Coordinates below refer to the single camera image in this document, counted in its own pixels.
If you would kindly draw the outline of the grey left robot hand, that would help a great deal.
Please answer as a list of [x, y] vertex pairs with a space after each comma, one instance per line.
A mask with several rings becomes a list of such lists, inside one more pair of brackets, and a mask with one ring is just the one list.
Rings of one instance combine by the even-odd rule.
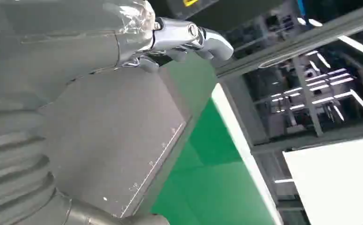
[[153, 56], [228, 60], [231, 44], [193, 22], [157, 17], [146, 0], [0, 0], [0, 225], [166, 225], [116, 218], [55, 186], [38, 109], [82, 75], [157, 71]]

